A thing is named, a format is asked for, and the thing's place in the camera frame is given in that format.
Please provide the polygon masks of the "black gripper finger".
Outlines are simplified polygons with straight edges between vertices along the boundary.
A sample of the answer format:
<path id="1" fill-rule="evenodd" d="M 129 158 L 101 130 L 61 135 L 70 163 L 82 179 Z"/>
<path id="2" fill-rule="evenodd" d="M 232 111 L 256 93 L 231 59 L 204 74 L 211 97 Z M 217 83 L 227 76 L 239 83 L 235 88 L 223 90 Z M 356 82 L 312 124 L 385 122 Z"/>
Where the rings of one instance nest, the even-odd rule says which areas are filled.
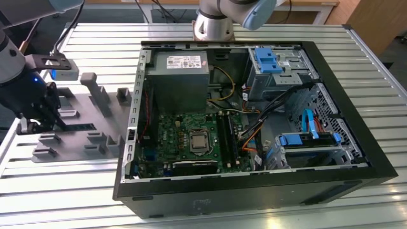
<path id="1" fill-rule="evenodd" d="M 60 99 L 58 99 L 58 92 L 54 82 L 46 83 L 46 103 L 49 106 L 49 110 L 52 112 L 54 124 L 62 131 L 66 131 L 66 124 L 60 118 L 58 109 L 61 107 Z"/>
<path id="2" fill-rule="evenodd" d="M 17 134 L 38 134 L 52 130 L 53 107 L 46 103 L 21 104 L 17 111 L 20 119 Z"/>

